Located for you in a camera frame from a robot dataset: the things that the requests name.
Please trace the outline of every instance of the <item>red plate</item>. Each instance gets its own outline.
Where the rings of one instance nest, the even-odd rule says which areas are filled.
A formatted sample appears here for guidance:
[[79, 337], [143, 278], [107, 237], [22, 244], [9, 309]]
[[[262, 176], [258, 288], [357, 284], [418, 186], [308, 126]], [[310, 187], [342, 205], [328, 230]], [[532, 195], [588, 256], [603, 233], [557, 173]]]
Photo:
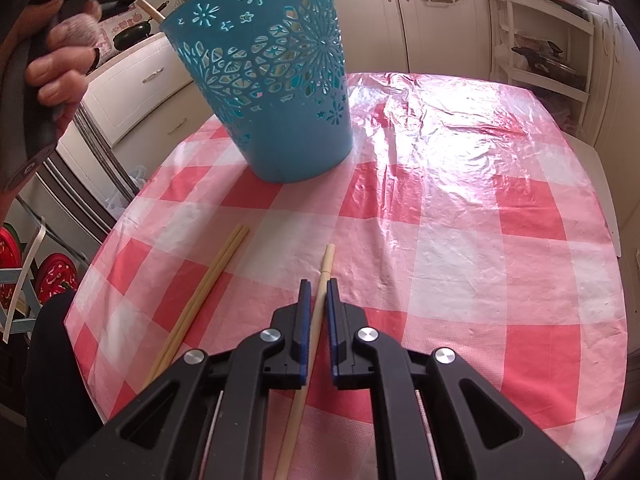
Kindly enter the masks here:
[[[20, 269], [22, 255], [20, 245], [6, 227], [0, 227], [0, 269]], [[0, 285], [0, 304], [9, 308], [15, 285]]]
[[36, 296], [40, 304], [69, 289], [78, 290], [78, 272], [68, 256], [53, 253], [45, 258], [36, 277]]

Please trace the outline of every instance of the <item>pink checkered tablecloth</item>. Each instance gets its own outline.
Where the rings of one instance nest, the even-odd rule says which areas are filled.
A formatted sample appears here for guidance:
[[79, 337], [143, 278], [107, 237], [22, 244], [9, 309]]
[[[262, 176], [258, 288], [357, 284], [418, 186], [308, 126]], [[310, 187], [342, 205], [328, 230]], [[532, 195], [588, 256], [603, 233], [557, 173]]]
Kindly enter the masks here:
[[[262, 182], [213, 117], [125, 211], [66, 318], [101, 415], [140, 391], [243, 222], [251, 232], [180, 353], [268, 326], [301, 278], [315, 284], [332, 242], [340, 294], [370, 325], [410, 349], [455, 349], [592, 478], [625, 381], [625, 307], [600, 205], [560, 130], [524, 89], [401, 74], [349, 84], [354, 147], [335, 169]], [[271, 394], [265, 479], [289, 405]], [[369, 394], [332, 387], [325, 334], [290, 478], [376, 478]]]

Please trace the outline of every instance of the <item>drawer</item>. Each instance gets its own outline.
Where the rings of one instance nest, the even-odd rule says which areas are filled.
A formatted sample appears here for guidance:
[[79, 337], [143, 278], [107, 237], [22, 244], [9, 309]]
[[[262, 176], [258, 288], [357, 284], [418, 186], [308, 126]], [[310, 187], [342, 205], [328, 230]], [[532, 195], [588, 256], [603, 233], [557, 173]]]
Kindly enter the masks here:
[[114, 146], [151, 110], [191, 81], [163, 35], [98, 75], [89, 83], [83, 101]]
[[212, 115], [192, 82], [137, 124], [114, 147], [113, 153], [129, 172], [139, 164], [144, 166], [148, 178], [178, 144]]

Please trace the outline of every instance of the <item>silver rivet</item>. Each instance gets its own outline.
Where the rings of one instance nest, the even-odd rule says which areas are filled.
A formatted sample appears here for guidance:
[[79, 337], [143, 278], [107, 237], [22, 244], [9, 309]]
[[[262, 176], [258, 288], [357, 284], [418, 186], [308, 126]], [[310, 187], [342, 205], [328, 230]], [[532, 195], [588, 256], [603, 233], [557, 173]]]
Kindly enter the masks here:
[[274, 341], [280, 339], [281, 336], [282, 334], [277, 328], [267, 328], [260, 332], [260, 339], [262, 339], [265, 343], [273, 343]]
[[196, 365], [204, 361], [204, 352], [202, 350], [189, 350], [184, 355], [184, 362], [188, 365]]
[[380, 334], [378, 334], [378, 331], [370, 326], [366, 326], [358, 330], [358, 339], [367, 343], [375, 341], [376, 339], [378, 339], [379, 335]]
[[451, 348], [438, 348], [436, 350], [436, 361], [448, 365], [456, 358], [456, 353]]

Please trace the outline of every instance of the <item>frying pan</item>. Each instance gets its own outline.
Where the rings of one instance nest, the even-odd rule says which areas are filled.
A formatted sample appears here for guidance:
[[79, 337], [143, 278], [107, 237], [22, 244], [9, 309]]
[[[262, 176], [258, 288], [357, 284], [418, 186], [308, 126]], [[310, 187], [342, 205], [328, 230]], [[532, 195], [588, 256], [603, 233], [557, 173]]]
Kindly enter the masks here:
[[[158, 7], [158, 11], [163, 10], [168, 4], [168, 0], [162, 3]], [[136, 43], [139, 43], [142, 40], [146, 40], [146, 38], [148, 38], [149, 36], [151, 36], [151, 18], [146, 20], [146, 22], [136, 23], [131, 27], [127, 27], [123, 31], [116, 34], [116, 36], [113, 38], [113, 46], [116, 48], [116, 50], [122, 52], [123, 50], [131, 48]]]

